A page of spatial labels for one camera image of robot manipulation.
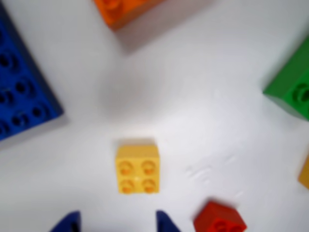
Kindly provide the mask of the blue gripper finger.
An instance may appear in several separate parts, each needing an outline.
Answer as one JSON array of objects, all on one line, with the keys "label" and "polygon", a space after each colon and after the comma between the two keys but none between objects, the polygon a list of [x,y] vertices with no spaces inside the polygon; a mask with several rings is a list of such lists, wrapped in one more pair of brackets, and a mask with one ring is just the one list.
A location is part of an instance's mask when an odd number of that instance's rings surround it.
[{"label": "blue gripper finger", "polygon": [[73,211],[64,216],[50,232],[80,232],[81,231],[81,213]]},{"label": "blue gripper finger", "polygon": [[171,218],[162,210],[156,211],[157,232],[180,232]]}]

